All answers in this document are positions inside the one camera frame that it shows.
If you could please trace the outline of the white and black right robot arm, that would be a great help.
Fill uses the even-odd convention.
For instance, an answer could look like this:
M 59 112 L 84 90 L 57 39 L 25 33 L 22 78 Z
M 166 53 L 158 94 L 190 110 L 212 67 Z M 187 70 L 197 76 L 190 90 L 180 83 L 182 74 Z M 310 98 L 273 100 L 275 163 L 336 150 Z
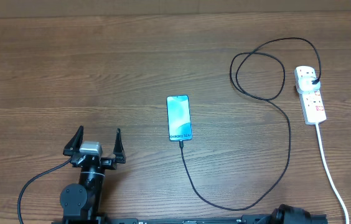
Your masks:
M 281 204 L 269 219 L 270 224 L 311 224 L 311 214 L 302 208 Z

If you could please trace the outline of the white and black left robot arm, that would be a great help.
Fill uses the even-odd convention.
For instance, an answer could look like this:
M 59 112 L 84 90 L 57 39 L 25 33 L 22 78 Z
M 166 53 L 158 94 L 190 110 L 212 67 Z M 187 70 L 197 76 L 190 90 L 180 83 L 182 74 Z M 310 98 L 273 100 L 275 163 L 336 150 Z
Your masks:
M 83 126 L 80 126 L 75 135 L 63 149 L 63 155 L 69 159 L 47 171 L 37 174 L 21 189 L 17 199 L 17 217 L 23 223 L 21 201 L 26 188 L 36 179 L 55 170 L 71 164 L 80 168 L 80 177 L 77 184 L 66 186 L 60 194 L 60 204 L 63 208 L 61 223 L 109 223 L 109 218 L 100 213 L 101 195 L 106 170 L 116 170 L 118 164 L 126 162 L 126 155 L 121 141 L 121 130 L 116 130 L 116 139 L 113 149 L 114 157 L 104 157 L 99 142 L 83 140 Z

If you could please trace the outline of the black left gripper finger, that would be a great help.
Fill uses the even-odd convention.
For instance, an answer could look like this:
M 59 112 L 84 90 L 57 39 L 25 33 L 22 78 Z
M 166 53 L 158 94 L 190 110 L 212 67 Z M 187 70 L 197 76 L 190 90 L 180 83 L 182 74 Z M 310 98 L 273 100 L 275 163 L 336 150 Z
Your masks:
M 115 146 L 113 149 L 113 154 L 115 155 L 116 163 L 125 164 L 126 163 L 126 155 L 124 152 L 124 147 L 121 141 L 121 130 L 118 128 L 116 130 L 116 139 Z
M 75 153 L 80 152 L 80 146 L 83 142 L 83 126 L 79 126 L 75 135 L 69 140 L 63 149 L 64 156 L 73 156 Z

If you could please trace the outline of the blue Samsung Galaxy smartphone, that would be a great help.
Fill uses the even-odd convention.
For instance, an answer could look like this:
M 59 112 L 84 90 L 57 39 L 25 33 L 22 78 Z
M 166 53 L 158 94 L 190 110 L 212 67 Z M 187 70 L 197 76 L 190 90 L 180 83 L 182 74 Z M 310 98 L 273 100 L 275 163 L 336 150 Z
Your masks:
M 187 95 L 168 96 L 167 120 L 170 141 L 189 141 L 192 139 L 189 97 Z

